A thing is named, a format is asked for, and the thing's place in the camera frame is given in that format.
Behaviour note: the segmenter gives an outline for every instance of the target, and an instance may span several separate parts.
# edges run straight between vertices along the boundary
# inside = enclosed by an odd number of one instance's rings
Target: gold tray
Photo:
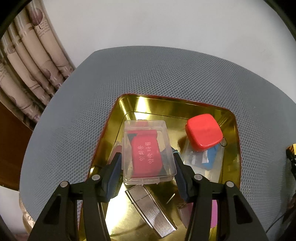
[[[230,180],[239,187],[241,164],[239,137],[234,114],[217,106],[159,96],[125,94],[117,99],[98,142],[89,174],[98,173],[102,166],[106,165],[115,142],[122,140],[124,121],[164,120],[171,146],[182,151],[186,139],[185,124],[187,119],[204,113],[209,113],[216,119],[227,141],[219,181],[225,183]],[[162,240],[184,240],[186,228],[177,211],[177,204],[181,202],[181,198],[176,183],[172,181],[148,186],[166,215],[178,227],[175,232]],[[159,240],[159,237],[143,221],[125,194],[125,190],[128,188],[122,184],[118,196],[104,206],[107,211],[106,224],[111,239],[118,241]],[[83,215],[80,219],[79,233],[80,240],[85,240]],[[210,240],[215,240],[215,237],[216,228],[213,228]]]

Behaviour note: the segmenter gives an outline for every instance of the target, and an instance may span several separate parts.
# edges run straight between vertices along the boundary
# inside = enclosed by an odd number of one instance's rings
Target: white wall
[[[0,186],[0,214],[14,234],[26,233],[18,200],[19,192]]]
[[[43,0],[75,66],[127,45],[199,51],[237,63],[296,101],[296,42],[263,0]]]

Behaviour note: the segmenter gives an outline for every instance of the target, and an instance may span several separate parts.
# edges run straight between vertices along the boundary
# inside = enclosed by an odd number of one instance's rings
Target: metal screw
[[[231,182],[231,181],[228,181],[228,182],[226,183],[226,185],[229,186],[230,188],[233,188],[233,187],[234,187],[234,183]]]
[[[98,175],[98,174],[95,174],[95,175],[93,175],[93,176],[91,177],[91,179],[94,180],[94,181],[99,180],[100,178],[101,178],[101,176]]]
[[[196,175],[194,175],[194,178],[195,178],[196,180],[201,180],[201,179],[202,179],[202,175],[200,175],[200,174],[196,174]]]
[[[61,184],[60,184],[60,186],[62,188],[66,187],[67,185],[68,185],[68,182],[66,182],[66,181],[62,181]]]

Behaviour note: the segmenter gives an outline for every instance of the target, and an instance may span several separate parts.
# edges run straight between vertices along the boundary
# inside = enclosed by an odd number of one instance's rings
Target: red square case
[[[185,131],[192,148],[196,151],[205,151],[223,139],[218,123],[210,114],[190,118],[185,125]]]

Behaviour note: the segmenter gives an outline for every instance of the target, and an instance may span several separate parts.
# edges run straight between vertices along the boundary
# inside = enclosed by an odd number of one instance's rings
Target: brown wooden cabinet
[[[32,131],[0,103],[0,185],[19,190],[20,171]]]

